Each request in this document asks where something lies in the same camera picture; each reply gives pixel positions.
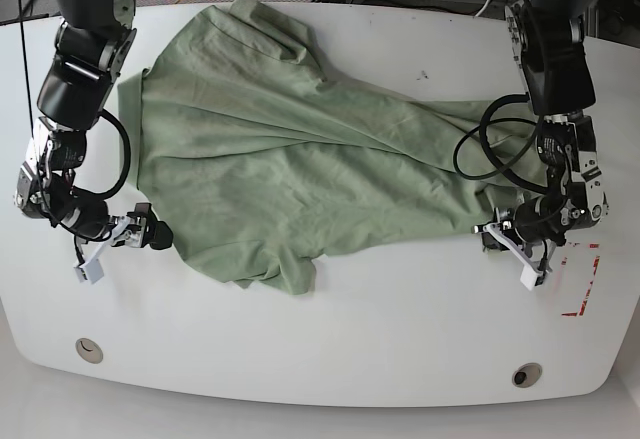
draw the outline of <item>green shirt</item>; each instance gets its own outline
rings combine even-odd
[[[303,294],[322,254],[469,233],[516,205],[521,191],[504,178],[453,172],[453,148],[486,102],[422,104],[334,82],[317,52],[309,27],[236,0],[197,14],[152,69],[119,86],[130,180],[189,266]],[[531,118],[520,106],[506,116]],[[509,157],[530,132],[510,124],[489,139]],[[492,170],[475,140],[460,164]],[[533,150],[515,171],[544,183]]]

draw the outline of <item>metal bracket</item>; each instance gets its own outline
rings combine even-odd
[[[575,182],[584,182],[587,194],[587,204],[590,210],[588,214],[596,223],[608,212],[604,188],[602,186],[602,172],[598,167],[598,155],[596,152],[578,151],[579,178]]]
[[[100,242],[83,264],[76,261],[76,264],[73,266],[73,270],[80,282],[89,281],[91,284],[95,284],[104,277],[104,271],[98,258],[108,247],[116,242],[120,234],[125,231],[130,223],[131,218],[126,216],[119,217],[117,224],[111,230],[111,238],[107,241]]]
[[[554,242],[551,243],[550,251],[547,254],[547,265],[545,269],[541,271],[539,270],[540,261],[532,261],[524,253],[524,251],[516,245],[515,242],[513,242],[511,239],[506,237],[502,233],[499,223],[494,222],[494,223],[486,224],[482,227],[482,230],[484,232],[491,234],[491,236],[496,241],[498,241],[504,247],[509,249],[522,263],[524,268],[520,276],[520,282],[522,282],[522,284],[530,291],[533,291],[533,288],[536,287],[537,285],[542,284],[542,282],[544,282],[546,275],[549,272],[553,272],[552,269],[549,267],[549,261],[551,260],[551,257],[553,256],[553,253],[555,252],[555,249],[556,249],[556,244]]]

